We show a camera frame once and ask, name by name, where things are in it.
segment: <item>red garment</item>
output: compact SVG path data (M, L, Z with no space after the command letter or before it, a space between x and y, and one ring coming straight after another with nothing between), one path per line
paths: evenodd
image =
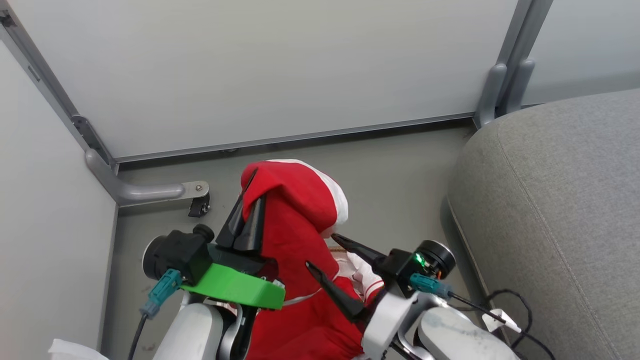
M330 279L338 273L338 264L319 233L346 219L344 194L328 176L292 160L249 165L242 175L243 187L256 167L243 198L244 217L266 193L262 255L278 261L285 300L312 296L279 311L261 311L247 360L350 360L362 353L362 333L321 291L305 266L305 261L311 261ZM335 277L334 283L358 298L348 278Z

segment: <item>white wall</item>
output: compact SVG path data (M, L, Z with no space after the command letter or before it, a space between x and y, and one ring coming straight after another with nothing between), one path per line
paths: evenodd
M3 42L0 79L0 358L95 348L115 203Z
M555 0L523 104L640 87L640 1Z
M115 158L474 111L517 0L9 0Z

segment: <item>gray fabric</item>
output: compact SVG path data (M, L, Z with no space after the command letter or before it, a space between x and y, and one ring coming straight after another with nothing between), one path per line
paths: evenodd
M535 106L478 131L454 169L483 286L524 295L558 359L640 359L639 118L639 90ZM495 305L525 326L516 298Z

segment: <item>teal connector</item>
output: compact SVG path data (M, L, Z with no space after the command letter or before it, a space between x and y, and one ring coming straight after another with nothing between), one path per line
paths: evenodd
M166 299L175 293L182 285L182 276L178 270L169 269L158 280L157 284L149 292L149 300L140 308L140 313L153 319Z
M412 288L423 293L434 294L442 297L445 300L451 299L449 292L453 288L451 287L451 285L443 284L442 282L438 281L438 279L427 277L416 272L409 278L409 283L411 284Z

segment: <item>green plastic part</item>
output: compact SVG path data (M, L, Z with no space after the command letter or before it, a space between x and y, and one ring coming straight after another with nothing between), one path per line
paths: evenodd
M271 282L219 264L211 264L196 286L183 284L181 288L224 302L276 310L282 308L285 294Z

